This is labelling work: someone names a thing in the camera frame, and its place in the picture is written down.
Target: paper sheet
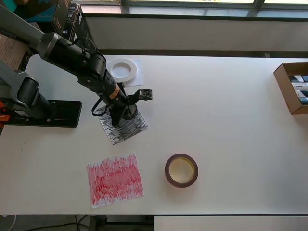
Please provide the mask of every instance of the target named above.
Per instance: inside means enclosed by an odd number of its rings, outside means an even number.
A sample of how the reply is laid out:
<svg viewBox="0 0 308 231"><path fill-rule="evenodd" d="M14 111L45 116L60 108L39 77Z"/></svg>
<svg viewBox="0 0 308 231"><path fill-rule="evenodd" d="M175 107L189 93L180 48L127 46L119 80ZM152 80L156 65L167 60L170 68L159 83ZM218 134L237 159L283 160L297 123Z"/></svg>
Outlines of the paper sheet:
<svg viewBox="0 0 308 231"><path fill-rule="evenodd" d="M104 110L105 106L97 109L96 113L102 113ZM122 127L120 128L114 128L112 126L109 110L107 110L106 114L100 116L99 119L113 145L121 143L148 128L148 124L139 111L135 118L131 120L122 120Z"/></svg>
<svg viewBox="0 0 308 231"><path fill-rule="evenodd" d="M144 195L135 153L90 163L87 169L92 208Z"/></svg>

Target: cable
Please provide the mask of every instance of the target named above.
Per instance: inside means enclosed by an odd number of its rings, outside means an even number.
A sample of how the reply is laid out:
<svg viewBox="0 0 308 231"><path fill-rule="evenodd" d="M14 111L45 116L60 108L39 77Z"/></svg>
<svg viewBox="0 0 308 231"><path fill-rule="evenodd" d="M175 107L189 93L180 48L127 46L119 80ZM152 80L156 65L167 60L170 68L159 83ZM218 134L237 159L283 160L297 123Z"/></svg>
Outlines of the cable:
<svg viewBox="0 0 308 231"><path fill-rule="evenodd" d="M103 112L103 113L94 113L94 111L96 110L96 108L97 108L97 106L100 104L100 102L103 100L103 97L101 96L99 99L98 99L98 101L95 103L95 105L93 106L93 108L92 108L92 115L94 115L94 116L102 116L102 115L104 115L106 112L107 112L107 109L109 108L109 106L110 106L110 104L108 104L108 105L106 105L106 107L105 107L105 111Z"/></svg>
<svg viewBox="0 0 308 231"><path fill-rule="evenodd" d="M40 229L47 229L47 228L57 228L57 227L68 226L68 225L77 225L77 227L78 227L78 225L80 225L80 226L89 228L88 226L83 225L83 224L68 223L68 224L64 224L64 225L43 226L43 227L38 227L38 228L29 229L29 230L25 230L25 231L33 231L33 230L40 230Z"/></svg>
<svg viewBox="0 0 308 231"><path fill-rule="evenodd" d="M13 221L13 224L11 225L11 227L9 228L9 230L8 231L10 231L12 228L13 228L13 226L14 226L14 224L15 224L15 222L16 222L16 217L17 217L17 215L14 215L15 217L14 217L14 221Z"/></svg>
<svg viewBox="0 0 308 231"><path fill-rule="evenodd" d="M91 40L91 39L89 39L89 38L87 38L87 37L80 37L80 38L77 38L74 42L72 42L72 44L69 44L69 45L67 45L68 47L70 47L70 46L73 46L73 45L75 45L79 40L81 40L81 39L86 39L86 40L88 40L91 44L92 44L92 46L94 47L94 53L96 53L97 52L97 46L94 44L94 42Z"/></svg>
<svg viewBox="0 0 308 231"><path fill-rule="evenodd" d="M78 228L79 228L79 225L81 225L81 221L83 218L85 218L87 215L84 215L80 220L79 222L77 223L77 228L76 228L76 231L78 231Z"/></svg>
<svg viewBox="0 0 308 231"><path fill-rule="evenodd" d="M76 218L76 215L74 215L75 216L75 221L76 221L76 224L78 224L78 222L77 222L77 218ZM80 231L80 228L78 227L78 230Z"/></svg>

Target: window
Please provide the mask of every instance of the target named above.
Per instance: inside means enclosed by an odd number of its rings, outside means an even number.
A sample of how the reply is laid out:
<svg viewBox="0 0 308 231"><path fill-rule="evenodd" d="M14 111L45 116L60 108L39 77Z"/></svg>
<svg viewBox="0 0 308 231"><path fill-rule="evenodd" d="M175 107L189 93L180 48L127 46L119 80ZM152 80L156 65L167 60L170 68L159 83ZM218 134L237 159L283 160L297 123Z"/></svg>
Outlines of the window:
<svg viewBox="0 0 308 231"><path fill-rule="evenodd" d="M264 3L271 3L271 4L308 4L308 0L265 0Z"/></svg>
<svg viewBox="0 0 308 231"><path fill-rule="evenodd" d="M308 18L308 0L74 0L117 5L121 14ZM92 7L89 12L98 11Z"/></svg>
<svg viewBox="0 0 308 231"><path fill-rule="evenodd" d="M254 0L142 0L142 1L178 1L178 2L212 2L212 3L253 3Z"/></svg>

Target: box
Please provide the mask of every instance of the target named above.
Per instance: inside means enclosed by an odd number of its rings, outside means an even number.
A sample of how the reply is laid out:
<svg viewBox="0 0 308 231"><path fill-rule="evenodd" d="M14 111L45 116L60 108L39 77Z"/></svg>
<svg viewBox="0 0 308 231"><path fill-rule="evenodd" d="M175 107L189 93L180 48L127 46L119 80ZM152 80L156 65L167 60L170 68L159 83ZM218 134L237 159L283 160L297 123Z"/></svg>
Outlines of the box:
<svg viewBox="0 0 308 231"><path fill-rule="evenodd" d="M12 70L24 71L31 56L27 45L0 34L0 59Z"/></svg>
<svg viewBox="0 0 308 231"><path fill-rule="evenodd" d="M29 23L37 23L44 33L62 34L71 0L30 0L18 6L15 14Z"/></svg>
<svg viewBox="0 0 308 231"><path fill-rule="evenodd" d="M86 19L83 17L80 4L72 3L69 6L66 23L75 23L77 37L86 37L93 41ZM83 39L76 43L81 48L93 49L90 41Z"/></svg>
<svg viewBox="0 0 308 231"><path fill-rule="evenodd" d="M280 90L291 114L308 113L308 105L302 105L289 76L308 74L308 63L283 63L274 72Z"/></svg>
<svg viewBox="0 0 308 231"><path fill-rule="evenodd" d="M64 26L64 31L62 32L62 37L70 42L75 42L77 37L79 37L77 28L74 22L67 21Z"/></svg>

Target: orange stripe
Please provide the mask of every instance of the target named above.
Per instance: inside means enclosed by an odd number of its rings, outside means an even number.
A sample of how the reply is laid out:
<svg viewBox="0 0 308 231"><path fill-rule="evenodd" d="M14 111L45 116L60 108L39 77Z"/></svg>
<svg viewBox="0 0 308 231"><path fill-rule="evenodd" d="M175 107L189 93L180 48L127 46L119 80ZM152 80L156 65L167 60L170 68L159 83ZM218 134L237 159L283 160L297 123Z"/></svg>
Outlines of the orange stripe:
<svg viewBox="0 0 308 231"><path fill-rule="evenodd" d="M119 91L120 88L118 85L116 85L115 91L111 95L109 95L110 99L114 99L118 95Z"/></svg>

